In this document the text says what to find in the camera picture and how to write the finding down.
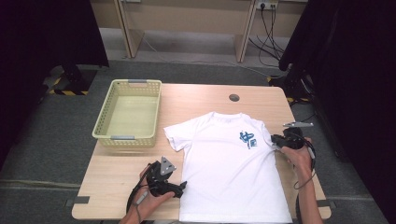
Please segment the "beige plastic basket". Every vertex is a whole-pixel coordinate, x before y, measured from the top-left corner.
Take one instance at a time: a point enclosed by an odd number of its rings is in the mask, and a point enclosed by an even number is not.
[[[151,79],[113,80],[92,136],[105,147],[154,147],[161,85]]]

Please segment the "black device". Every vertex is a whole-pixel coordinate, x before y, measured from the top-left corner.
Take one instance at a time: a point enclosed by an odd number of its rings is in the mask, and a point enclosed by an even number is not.
[[[174,192],[174,198],[180,198],[183,195],[183,189],[186,188],[187,181],[184,181],[180,185],[171,184],[168,182],[168,178],[172,175],[173,171],[176,170],[176,167],[167,160],[165,157],[162,157],[162,162],[155,161],[154,163],[149,165],[149,168],[142,175],[139,182],[136,184],[134,189],[129,196],[128,203],[126,205],[126,212],[128,212],[131,207],[132,202],[134,201],[134,196],[137,191],[144,187],[141,185],[144,178],[146,178],[148,184],[148,189],[153,196],[160,196],[165,194],[166,192]],[[143,198],[138,199],[138,203],[144,200],[147,194],[144,194]]]
[[[299,149],[304,146],[305,140],[301,128],[288,128],[283,130],[283,134],[283,136],[279,134],[271,135],[271,140],[277,147]]]
[[[159,196],[167,192],[173,191],[175,198],[180,198],[183,195],[183,189],[186,188],[187,181],[180,185],[171,184],[168,178],[175,170],[175,166],[163,157],[163,162],[155,161],[147,174],[148,188],[152,195]]]
[[[304,138],[303,127],[312,127],[313,123],[303,123],[303,122],[291,122],[283,125],[288,127],[283,130],[283,136],[279,134],[271,135],[271,141],[274,143],[273,147],[276,149],[281,149],[282,147],[289,147],[292,149],[300,149],[304,145],[307,145],[309,155],[311,156],[311,168],[314,170],[316,161],[316,151],[312,143]]]

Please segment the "gray carpet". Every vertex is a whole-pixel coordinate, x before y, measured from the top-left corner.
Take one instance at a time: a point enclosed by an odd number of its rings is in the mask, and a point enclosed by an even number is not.
[[[268,76],[283,76],[276,69],[260,69]],[[89,164],[96,140],[92,129],[113,79],[152,78],[163,83],[195,83],[267,86],[265,76],[241,67],[110,62],[99,69],[86,96],[47,94],[32,113],[19,142],[9,152],[0,174],[7,180],[37,180],[79,185]],[[294,105],[296,120],[314,115],[312,105]],[[303,129],[317,149],[317,173],[332,203],[326,223],[388,223],[350,163],[340,162],[316,116],[313,128]],[[71,216],[67,200],[78,194],[72,188],[9,185],[0,183],[0,223],[99,223]]]

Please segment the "power strip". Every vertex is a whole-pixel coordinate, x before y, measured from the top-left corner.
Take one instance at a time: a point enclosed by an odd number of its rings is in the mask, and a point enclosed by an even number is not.
[[[278,0],[258,0],[256,8],[262,10],[262,4],[265,4],[264,10],[273,10],[277,8]]]

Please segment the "t-shirt sleeve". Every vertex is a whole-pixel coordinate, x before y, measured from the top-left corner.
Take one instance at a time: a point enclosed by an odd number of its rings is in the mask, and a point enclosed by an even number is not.
[[[272,149],[275,150],[273,147],[273,142],[271,140],[271,134],[268,132],[265,124],[262,122],[262,138],[264,139],[265,143]]]
[[[172,149],[180,151],[181,149],[189,149],[191,147],[191,141],[194,137],[197,123],[198,119],[191,119],[163,129]]]

